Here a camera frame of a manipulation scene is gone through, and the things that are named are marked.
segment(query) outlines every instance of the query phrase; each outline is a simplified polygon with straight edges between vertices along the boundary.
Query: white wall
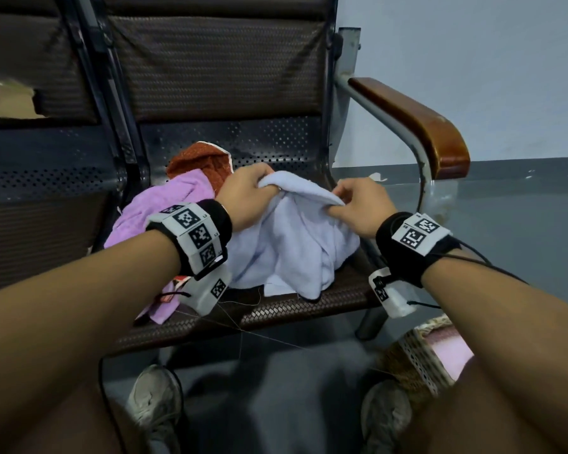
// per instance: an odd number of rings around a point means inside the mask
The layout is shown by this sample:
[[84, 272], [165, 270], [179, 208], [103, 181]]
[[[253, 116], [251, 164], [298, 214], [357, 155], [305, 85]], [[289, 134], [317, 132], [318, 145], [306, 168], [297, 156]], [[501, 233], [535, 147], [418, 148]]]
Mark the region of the white wall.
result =
[[[431, 106], [472, 160], [568, 156], [568, 0], [339, 0], [357, 76]], [[335, 167], [414, 163], [352, 103]]]

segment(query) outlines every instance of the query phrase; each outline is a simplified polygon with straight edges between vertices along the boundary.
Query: wrist strap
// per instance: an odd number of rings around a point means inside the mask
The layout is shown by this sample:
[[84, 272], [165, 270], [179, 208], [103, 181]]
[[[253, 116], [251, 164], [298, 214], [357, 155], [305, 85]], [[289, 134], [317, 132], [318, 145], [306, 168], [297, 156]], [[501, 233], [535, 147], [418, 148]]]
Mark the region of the wrist strap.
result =
[[180, 275], [199, 280], [227, 260], [231, 220], [215, 200], [172, 205], [150, 215], [145, 229], [159, 230], [173, 242], [181, 261]]
[[391, 274], [419, 288], [423, 273], [442, 253], [461, 248], [450, 230], [422, 213], [395, 213], [380, 226], [376, 240]]

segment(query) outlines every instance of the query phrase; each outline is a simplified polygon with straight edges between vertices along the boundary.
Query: hand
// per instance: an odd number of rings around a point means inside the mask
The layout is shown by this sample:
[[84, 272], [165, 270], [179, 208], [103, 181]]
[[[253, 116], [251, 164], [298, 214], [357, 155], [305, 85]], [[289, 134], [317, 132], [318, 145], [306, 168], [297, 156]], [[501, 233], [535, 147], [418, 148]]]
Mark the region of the hand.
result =
[[370, 178], [341, 180], [333, 193], [345, 205], [330, 206], [326, 212], [347, 224], [361, 237], [375, 237], [381, 224], [397, 212], [385, 188]]
[[223, 183], [216, 199], [227, 210], [234, 232], [257, 223], [269, 202], [280, 191], [274, 184], [257, 187], [261, 178], [272, 173], [274, 170], [261, 162], [240, 167]]

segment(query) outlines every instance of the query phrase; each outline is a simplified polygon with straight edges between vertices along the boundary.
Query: fabric pile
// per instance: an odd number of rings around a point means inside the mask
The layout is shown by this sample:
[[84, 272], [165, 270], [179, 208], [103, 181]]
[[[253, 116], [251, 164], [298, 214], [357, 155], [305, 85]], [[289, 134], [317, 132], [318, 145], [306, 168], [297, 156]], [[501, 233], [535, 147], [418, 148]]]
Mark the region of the fabric pile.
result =
[[[145, 230], [145, 220], [178, 202], [214, 198], [228, 175], [233, 173], [231, 156], [208, 142], [197, 142], [176, 155], [167, 167], [170, 178], [138, 194], [115, 222], [105, 247], [110, 247]], [[276, 172], [259, 182], [275, 184], [281, 192], [261, 220], [234, 233], [227, 245], [227, 266], [233, 275], [232, 288], [264, 285], [265, 296], [298, 293], [317, 299], [334, 281], [338, 269], [360, 245], [360, 239], [346, 225], [326, 215], [326, 205], [342, 205], [340, 198], [316, 183], [290, 172]], [[180, 280], [163, 292], [182, 286]], [[162, 324], [185, 298], [166, 299], [148, 306], [148, 313]]]

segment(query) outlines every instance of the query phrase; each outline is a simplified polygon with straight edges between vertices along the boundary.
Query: forearm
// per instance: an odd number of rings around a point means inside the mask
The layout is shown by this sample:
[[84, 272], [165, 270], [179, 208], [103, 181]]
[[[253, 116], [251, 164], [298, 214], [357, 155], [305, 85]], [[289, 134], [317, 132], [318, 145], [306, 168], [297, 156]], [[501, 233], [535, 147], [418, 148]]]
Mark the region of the forearm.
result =
[[422, 282], [518, 411], [568, 449], [568, 304], [457, 259]]
[[151, 231], [0, 290], [0, 427], [68, 394], [179, 267]]

